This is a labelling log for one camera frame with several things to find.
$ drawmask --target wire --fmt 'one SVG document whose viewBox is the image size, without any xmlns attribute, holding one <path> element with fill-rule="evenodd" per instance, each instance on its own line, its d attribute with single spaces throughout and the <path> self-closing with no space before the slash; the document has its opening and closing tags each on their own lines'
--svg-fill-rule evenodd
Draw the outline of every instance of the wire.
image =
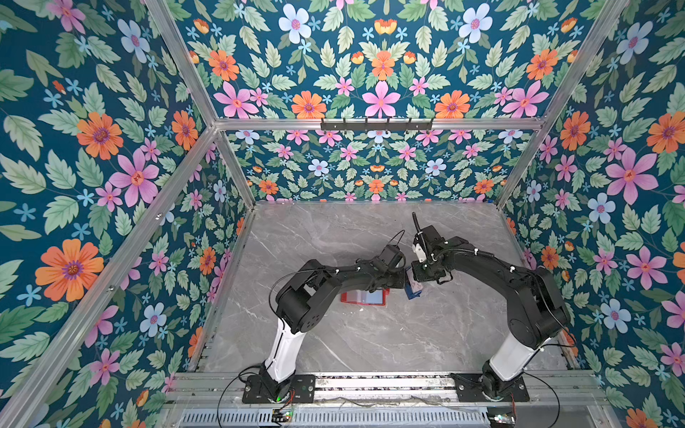
<svg viewBox="0 0 685 428">
<path fill-rule="evenodd" d="M 557 416 L 556 416 L 556 418 L 554 418 L 554 422 L 552 422 L 552 424 L 551 424 L 550 426 L 547 427 L 547 428 L 552 428 L 552 427 L 557 423 L 557 420 L 559 420 L 559 415 L 561 414 L 561 401 L 559 401 L 559 396 L 557 395 L 557 393 L 556 393 L 556 391 L 554 390 L 554 388 L 552 388 L 552 387 L 549 385 L 549 383 L 543 381 L 542 379 L 540 379 L 540 378 L 537 377 L 536 375 L 531 375 L 530 373 L 526 373 L 526 372 L 524 372 L 524 373 L 525 373 L 526 375 L 531 376 L 531 377 L 534 377 L 535 379 L 537 379 L 537 380 L 539 380 L 540 382 L 544 383 L 544 384 L 547 385 L 547 387 L 554 393 L 554 396 L 555 396 L 556 399 L 557 399 Z"/>
</svg>

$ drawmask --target aluminum frame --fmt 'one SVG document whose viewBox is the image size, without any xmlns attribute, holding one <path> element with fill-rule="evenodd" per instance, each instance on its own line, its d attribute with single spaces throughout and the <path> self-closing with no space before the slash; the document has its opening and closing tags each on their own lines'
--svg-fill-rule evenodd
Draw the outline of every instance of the aluminum frame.
<svg viewBox="0 0 685 428">
<path fill-rule="evenodd" d="M 507 184 L 497 197 L 497 207 L 501 210 L 504 209 L 514 189 L 519 185 L 523 175 L 528 170 L 528 166 L 530 166 L 535 155 L 538 153 L 540 145 L 549 135 L 556 119 L 563 113 L 566 104 L 571 98 L 571 94 L 573 94 L 576 86 L 580 83 L 590 63 L 595 58 L 595 55 L 597 55 L 597 52 L 599 52 L 611 29 L 618 21 L 621 12 L 628 6 L 629 2 L 630 0 L 606 0 L 606 3 L 604 3 L 597 20 L 590 28 L 582 45 L 580 45 L 580 49 L 578 49 L 578 56 L 573 61 L 566 76 L 564 76 L 559 88 L 554 92 L 554 96 L 552 96 L 547 109 L 545 109 L 542 128 L 528 141 L 526 148 L 519 157 L 519 161 L 516 162 L 507 178 Z"/>
<path fill-rule="evenodd" d="M 62 377 L 81 348 L 86 334 L 97 323 L 119 284 L 126 278 L 136 258 L 188 183 L 196 165 L 216 138 L 216 130 L 206 129 L 186 154 L 160 193 L 147 207 L 131 233 L 107 263 L 90 290 L 71 312 L 55 338 L 0 412 L 0 427 L 25 427 Z"/>
</svg>

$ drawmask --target orange flower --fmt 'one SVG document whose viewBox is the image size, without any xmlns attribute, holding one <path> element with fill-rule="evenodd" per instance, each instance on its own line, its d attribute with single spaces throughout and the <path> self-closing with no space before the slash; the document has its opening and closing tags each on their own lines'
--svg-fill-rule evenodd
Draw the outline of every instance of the orange flower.
<svg viewBox="0 0 685 428">
<path fill-rule="evenodd" d="M 411 51 L 406 51 L 402 57 L 402 60 L 405 64 L 414 64 L 416 62 L 416 54 Z"/>
<path fill-rule="evenodd" d="M 685 113 L 675 112 L 666 113 L 659 118 L 659 123 L 653 123 L 649 128 L 650 137 L 647 138 L 647 145 L 654 148 L 652 151 L 661 153 L 673 153 L 678 150 L 678 144 L 685 144 L 685 123 L 683 119 Z"/>
<path fill-rule="evenodd" d="M 79 144 L 86 147 L 86 153 L 102 160 L 112 158 L 119 153 L 119 147 L 124 146 L 124 139 L 120 137 L 121 128 L 112 123 L 112 118 L 106 114 L 100 116 L 96 112 L 88 114 L 88 122 L 83 119 L 76 127 L 81 131 L 76 135 Z"/>
<path fill-rule="evenodd" d="M 376 58 L 371 61 L 371 66 L 373 67 L 371 70 L 373 75 L 378 77 L 378 80 L 385 80 L 393 74 L 395 60 L 390 57 L 390 52 L 380 51 L 376 54 Z"/>
<path fill-rule="evenodd" d="M 226 55 L 225 51 L 212 51 L 210 57 L 210 67 L 214 67 L 212 71 L 215 75 L 226 81 L 238 79 L 240 69 L 232 55 Z"/>
<path fill-rule="evenodd" d="M 511 218 L 507 217 L 507 225 L 509 225 L 509 230 L 511 230 L 512 233 L 516 235 L 516 222 L 513 221 Z"/>
<path fill-rule="evenodd" d="M 206 248 L 200 256 L 200 272 L 204 275 L 209 275 L 214 269 L 216 261 L 216 251 L 212 247 Z"/>
<path fill-rule="evenodd" d="M 654 419 L 647 419 L 646 413 L 640 409 L 628 409 L 625 421 L 630 428 L 658 428 Z"/>
<path fill-rule="evenodd" d="M 298 119 L 323 119 L 326 105 L 321 103 L 320 95 L 312 95 L 308 90 L 304 90 L 302 95 L 295 95 L 292 101 L 295 103 L 292 105 L 292 112 Z"/>
<path fill-rule="evenodd" d="M 185 110 L 174 113 L 173 119 L 171 130 L 176 133 L 176 142 L 179 146 L 183 146 L 185 150 L 190 150 L 195 145 L 195 140 L 197 140 L 195 119 L 190 117 Z"/>
<path fill-rule="evenodd" d="M 685 253 L 685 242 L 681 243 L 680 249 Z M 680 278 L 680 281 L 683 281 L 683 284 L 685 284 L 685 254 L 673 254 L 673 265 L 677 268 L 682 268 L 678 271 L 678 277 Z"/>
<path fill-rule="evenodd" d="M 238 221 L 238 226 L 236 228 L 236 235 L 240 236 L 240 233 L 242 232 L 242 227 L 245 225 L 245 217 L 241 218 Z"/>
<path fill-rule="evenodd" d="M 352 55 L 352 62 L 359 65 L 364 62 L 364 54 L 361 52 L 357 52 L 354 55 Z"/>
<path fill-rule="evenodd" d="M 150 390 L 145 390 L 145 391 L 141 392 L 140 395 L 138 396 L 138 399 L 136 399 L 136 405 L 138 407 L 144 406 L 145 403 L 147 403 L 147 397 L 149 397 L 149 396 L 150 396 Z"/>
<path fill-rule="evenodd" d="M 541 80 L 544 76 L 552 72 L 552 67 L 554 67 L 559 58 L 557 58 L 556 49 L 552 52 L 549 49 L 545 49 L 540 52 L 540 55 L 535 55 L 530 61 L 528 68 L 525 69 L 528 72 L 528 79 Z"/>
<path fill-rule="evenodd" d="M 576 112 L 566 119 L 564 122 L 564 129 L 561 130 L 561 138 L 563 139 L 561 145 L 570 151 L 574 151 L 578 146 L 582 146 L 588 139 L 585 135 L 590 131 L 590 116 L 585 112 Z"/>
<path fill-rule="evenodd" d="M 490 192 L 493 189 L 493 187 L 495 187 L 495 182 L 491 179 L 485 179 L 483 181 L 479 181 L 475 185 L 475 192 L 485 194 L 487 192 Z"/>
<path fill-rule="evenodd" d="M 440 98 L 440 102 L 436 104 L 435 111 L 438 119 L 458 119 L 464 117 L 464 113 L 468 112 L 471 104 L 466 104 L 471 100 L 467 94 L 462 95 L 462 91 L 455 90 L 452 95 L 445 94 Z"/>
<path fill-rule="evenodd" d="M 568 33 L 575 27 L 575 23 L 578 22 L 576 18 L 569 18 L 564 21 L 563 24 L 561 24 L 561 32 L 562 33 Z"/>
<path fill-rule="evenodd" d="M 87 242 L 81 248 L 81 240 L 66 239 L 62 249 L 50 247 L 40 256 L 43 263 L 49 265 L 36 269 L 36 284 L 46 286 L 44 294 L 52 301 L 58 301 L 66 293 L 66 301 L 82 299 L 84 287 L 89 290 L 97 279 L 96 272 L 101 272 L 102 257 L 97 255 L 97 247 Z"/>
<path fill-rule="evenodd" d="M 556 248 L 552 248 L 549 245 L 543 249 L 543 255 L 540 259 L 549 270 L 559 266 L 559 255 L 556 253 Z"/>
<path fill-rule="evenodd" d="M 195 348 L 197 347 L 197 343 L 200 340 L 201 336 L 202 336 L 202 327 L 198 327 L 195 330 L 195 333 L 190 338 L 190 348 L 188 348 L 188 358 L 192 358 L 193 354 L 195 354 Z"/>
<path fill-rule="evenodd" d="M 259 183 L 259 189 L 266 194 L 278 193 L 278 186 L 271 180 L 262 180 L 262 182 Z"/>
<path fill-rule="evenodd" d="M 383 184 L 382 181 L 380 180 L 373 180 L 371 184 L 369 184 L 369 190 L 375 194 L 379 194 L 380 192 L 383 191 Z"/>
<path fill-rule="evenodd" d="M 210 32 L 210 25 L 207 24 L 207 21 L 198 18 L 194 20 L 193 23 L 195 24 L 195 28 L 197 28 L 197 30 L 202 34 L 207 34 Z"/>
</svg>

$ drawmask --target pink flower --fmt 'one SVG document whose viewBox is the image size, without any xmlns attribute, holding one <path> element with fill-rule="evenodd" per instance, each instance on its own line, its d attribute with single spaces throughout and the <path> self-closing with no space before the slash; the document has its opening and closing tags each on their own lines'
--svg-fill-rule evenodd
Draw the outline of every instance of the pink flower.
<svg viewBox="0 0 685 428">
<path fill-rule="evenodd" d="M 537 103 L 540 103 L 547 99 L 549 96 L 549 93 L 547 92 L 540 92 L 539 94 L 537 93 L 540 90 L 540 81 L 536 80 L 529 88 L 528 92 L 525 92 L 521 88 L 516 88 L 514 89 L 514 101 L 505 105 L 504 108 L 502 109 L 503 112 L 505 113 L 511 113 L 512 117 L 522 117 L 523 113 L 525 113 L 526 116 L 535 116 L 535 113 L 538 112 L 538 108 L 536 106 Z"/>
<path fill-rule="evenodd" d="M 552 156 L 555 156 L 558 152 L 556 147 L 554 147 L 556 146 L 556 143 L 556 137 L 552 138 L 549 135 L 545 137 L 545 142 L 540 144 L 540 151 L 542 152 L 540 154 L 540 160 L 544 160 L 547 164 L 551 161 Z"/>
<path fill-rule="evenodd" d="M 107 209 L 110 212 L 114 211 L 115 205 L 121 205 L 123 202 L 118 196 L 121 194 L 121 189 L 115 189 L 112 187 L 112 183 L 105 183 L 105 188 L 97 188 L 95 192 L 100 195 L 100 199 L 97 200 L 97 205 L 101 207 L 107 205 Z"/>
<path fill-rule="evenodd" d="M 376 84 L 376 95 L 367 92 L 362 95 L 362 98 L 367 103 L 371 104 L 366 108 L 365 116 L 373 116 L 378 113 L 378 118 L 386 116 L 393 117 L 395 115 L 395 108 L 390 104 L 394 104 L 399 100 L 399 93 L 393 92 L 388 94 L 388 84 L 381 80 Z"/>
<path fill-rule="evenodd" d="M 623 198 L 629 205 L 633 205 L 638 198 L 637 186 L 643 190 L 652 190 L 659 185 L 653 175 L 642 174 L 654 166 L 656 153 L 642 156 L 637 163 L 635 163 L 635 157 L 635 151 L 627 148 L 621 157 L 623 168 L 617 164 L 606 167 L 606 174 L 611 178 L 618 179 L 609 185 L 606 193 L 609 195 L 618 194 L 625 188 Z"/>
<path fill-rule="evenodd" d="M 507 89 L 505 86 L 502 88 L 502 92 L 495 95 L 495 104 L 504 105 L 507 101 L 511 100 L 513 89 Z"/>
<path fill-rule="evenodd" d="M 673 189 L 678 193 L 678 195 L 673 198 L 673 203 L 683 203 L 683 206 L 685 206 L 685 186 L 678 185 Z"/>
<path fill-rule="evenodd" d="M 60 22 L 65 31 L 70 32 L 72 28 L 75 28 L 79 33 L 86 33 L 84 26 L 81 24 L 81 21 L 86 19 L 86 15 L 77 8 L 74 8 L 72 0 L 52 0 L 52 3 L 45 7 L 56 16 L 61 16 Z"/>
<path fill-rule="evenodd" d="M 160 271 L 166 272 L 166 263 L 168 261 L 169 257 L 166 257 L 163 251 L 160 251 L 159 254 L 153 253 L 152 263 L 150 263 L 150 266 L 148 266 L 148 268 L 154 269 L 155 276 L 158 276 L 160 274 Z"/>
<path fill-rule="evenodd" d="M 450 129 L 449 131 L 452 133 L 452 135 L 449 136 L 448 140 L 454 140 L 457 145 L 462 144 L 463 140 L 471 139 L 470 131 L 465 129 Z"/>
<path fill-rule="evenodd" d="M 607 160 L 609 162 L 616 160 L 621 160 L 621 152 L 626 150 L 628 146 L 623 144 L 623 139 L 619 137 L 616 141 L 609 140 L 609 148 L 604 151 L 604 154 L 608 156 Z"/>
<path fill-rule="evenodd" d="M 597 270 L 604 269 L 604 273 L 608 276 L 611 275 L 612 268 L 615 269 L 619 265 L 612 260 L 614 258 L 614 252 L 606 253 L 603 249 L 599 249 L 599 255 L 593 256 L 593 260 L 597 262 Z"/>
<path fill-rule="evenodd" d="M 338 135 L 338 131 L 321 131 L 317 129 L 316 133 L 321 136 L 319 138 L 319 144 L 328 144 L 331 147 L 336 145 L 336 141 L 343 139 L 343 136 Z"/>
<path fill-rule="evenodd" d="M 437 129 L 431 129 L 430 131 L 419 131 L 418 136 L 416 136 L 416 141 L 423 141 L 423 146 L 426 147 L 430 143 L 438 142 L 438 136 L 442 134 L 443 131 Z"/>
<path fill-rule="evenodd" d="M 673 343 L 671 346 L 673 350 L 668 345 L 661 345 L 661 351 L 666 354 L 661 357 L 661 362 L 671 366 L 673 374 L 680 377 L 685 368 L 685 355 L 682 355 L 682 349 L 678 343 Z"/>
<path fill-rule="evenodd" d="M 142 262 L 142 257 L 138 256 L 138 259 L 136 260 L 135 263 L 133 263 L 133 266 L 131 266 L 131 270 L 129 270 L 129 274 L 126 275 L 126 278 L 119 284 L 121 287 L 121 290 L 126 290 L 129 285 L 129 278 L 133 279 L 134 281 L 138 281 L 140 279 L 140 272 L 138 272 L 137 268 L 140 266 L 140 263 Z"/>
<path fill-rule="evenodd" d="M 338 95 L 349 95 L 349 91 L 354 90 L 354 86 L 352 86 L 352 79 L 345 80 L 344 77 L 341 77 L 340 81 L 336 83 L 336 88 L 338 89 Z"/>
<path fill-rule="evenodd" d="M 190 195 L 190 206 L 197 211 L 202 206 L 202 194 L 194 190 Z"/>
<path fill-rule="evenodd" d="M 569 206 L 569 195 L 570 193 L 565 192 L 563 189 L 559 190 L 559 193 L 554 195 L 554 198 L 557 200 L 554 205 L 563 210 Z"/>
<path fill-rule="evenodd" d="M 666 320 L 666 325 L 672 329 L 677 329 L 685 323 L 685 293 L 682 291 L 675 293 L 675 301 L 677 302 L 677 305 L 670 300 L 661 302 L 661 306 L 663 306 L 665 310 L 675 314 L 671 315 L 669 319 Z"/>
<path fill-rule="evenodd" d="M 425 77 L 422 77 L 420 79 L 414 79 L 412 80 L 413 85 L 409 87 L 409 90 L 414 91 L 414 96 L 417 96 L 418 94 L 425 94 L 426 89 L 428 88 L 428 83 L 426 82 Z"/>
<path fill-rule="evenodd" d="M 399 151 L 399 153 L 400 153 L 399 158 L 404 159 L 405 161 L 408 161 L 411 158 L 415 158 L 416 157 L 416 153 L 414 153 L 415 151 L 416 151 L 416 147 L 409 147 L 409 145 L 407 144 L 404 147 L 404 149 Z"/>
<path fill-rule="evenodd" d="M 138 202 L 138 193 L 140 193 L 140 198 L 143 201 L 147 203 L 152 202 L 155 196 L 157 196 L 157 186 L 150 180 L 157 178 L 160 169 L 154 165 L 146 167 L 145 155 L 142 154 L 140 149 L 136 149 L 133 152 L 133 164 L 124 155 L 119 155 L 116 159 L 119 161 L 119 166 L 126 173 L 114 173 L 110 181 L 118 188 L 124 189 L 128 187 L 124 196 L 126 206 L 132 207 Z"/>
<path fill-rule="evenodd" d="M 284 145 L 281 144 L 281 147 L 279 147 L 276 152 L 278 153 L 279 158 L 284 158 L 285 160 L 290 159 L 292 156 L 292 151 L 290 151 L 290 146 L 285 147 Z"/>
<path fill-rule="evenodd" d="M 561 162 L 554 167 L 554 170 L 559 172 L 557 180 L 561 181 L 561 179 L 564 179 L 566 182 L 571 180 L 571 173 L 578 171 L 578 167 L 573 165 L 573 161 L 575 161 L 575 155 L 570 155 L 569 157 L 561 155 Z"/>
<path fill-rule="evenodd" d="M 245 102 L 250 99 L 250 91 L 247 89 L 239 90 L 238 95 L 236 95 L 233 85 L 225 81 L 223 82 L 223 90 L 226 92 L 225 94 L 218 92 L 214 94 L 214 98 L 222 104 L 227 104 L 223 108 L 223 113 L 226 117 L 233 117 L 238 113 L 238 118 L 247 119 L 249 117 L 247 116 L 248 113 L 255 114 L 259 112 L 254 104 Z"/>
<path fill-rule="evenodd" d="M 254 101 L 257 103 L 257 107 L 262 107 L 263 105 L 269 105 L 269 102 L 266 100 L 269 94 L 264 94 L 262 92 L 261 88 L 257 88 L 256 90 L 251 89 L 250 90 L 250 101 Z"/>
<path fill-rule="evenodd" d="M 293 131 L 288 131 L 286 139 L 288 141 L 295 140 L 295 144 L 299 146 L 303 141 L 309 141 L 309 135 L 307 135 L 306 129 L 295 129 Z"/>
<path fill-rule="evenodd" d="M 340 149 L 340 158 L 350 161 L 350 159 L 356 159 L 358 150 L 352 148 L 352 144 L 348 144 L 346 149 Z"/>
<path fill-rule="evenodd" d="M 102 384 L 107 385 L 110 382 L 110 373 L 119 371 L 119 363 L 116 359 L 119 358 L 119 351 L 115 351 L 110 355 L 110 350 L 102 351 L 102 360 L 90 363 L 90 371 L 95 373 L 90 378 L 90 386 L 95 385 L 102 379 Z"/>
<path fill-rule="evenodd" d="M 650 259 L 650 256 L 651 254 L 647 247 L 642 247 L 640 249 L 640 258 L 634 254 L 625 256 L 628 263 L 637 266 L 636 268 L 628 269 L 628 277 L 640 277 L 640 284 L 645 290 L 651 288 L 652 279 L 660 284 L 666 284 L 668 282 L 666 275 L 657 270 L 666 266 L 666 258 L 658 255 L 655 258 Z"/>
<path fill-rule="evenodd" d="M 95 323 L 95 326 L 92 328 L 92 330 L 90 330 L 90 332 L 88 332 L 88 335 L 86 336 L 86 348 L 90 348 L 92 344 L 95 343 L 95 340 L 97 340 L 98 330 L 100 330 L 100 333 L 105 335 L 112 334 L 114 328 L 112 326 L 112 323 L 107 320 L 112 318 L 118 310 L 119 306 L 117 305 L 112 305 L 105 309 L 105 312 L 103 312 L 102 315 L 100 315 L 100 319 L 97 321 L 97 323 Z"/>
<path fill-rule="evenodd" d="M 478 156 L 479 151 L 480 147 L 478 147 L 478 143 L 474 142 L 472 145 L 466 146 L 466 148 L 464 149 L 464 154 L 466 155 L 467 159 L 475 158 L 476 156 Z"/>
<path fill-rule="evenodd" d="M 157 157 L 162 154 L 162 152 L 157 148 L 157 141 L 145 138 L 145 144 L 140 146 L 140 150 L 145 153 L 145 160 L 152 160 L 152 162 L 157 162 Z"/>
</svg>

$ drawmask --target black cable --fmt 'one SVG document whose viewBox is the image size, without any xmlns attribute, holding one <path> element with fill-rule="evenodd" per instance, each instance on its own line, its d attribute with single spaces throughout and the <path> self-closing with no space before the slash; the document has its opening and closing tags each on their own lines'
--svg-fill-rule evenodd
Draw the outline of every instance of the black cable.
<svg viewBox="0 0 685 428">
<path fill-rule="evenodd" d="M 557 395 L 557 393 L 556 393 L 556 391 L 554 390 L 554 388 L 552 388 L 552 387 L 549 385 L 549 383 L 543 381 L 542 379 L 540 379 L 540 378 L 537 377 L 536 375 L 531 375 L 530 373 L 526 373 L 526 372 L 524 372 L 524 373 L 525 373 L 526 375 L 532 376 L 532 377 L 534 377 L 535 379 L 539 380 L 540 382 L 544 383 L 544 384 L 547 385 L 547 387 L 554 393 L 554 396 L 555 396 L 556 399 L 557 399 L 557 416 L 556 416 L 556 418 L 554 418 L 554 422 L 552 422 L 552 424 L 551 424 L 550 426 L 547 427 L 547 428 L 552 428 L 552 427 L 557 423 L 557 421 L 559 420 L 559 415 L 561 414 L 561 401 L 559 401 L 559 396 Z"/>
</svg>

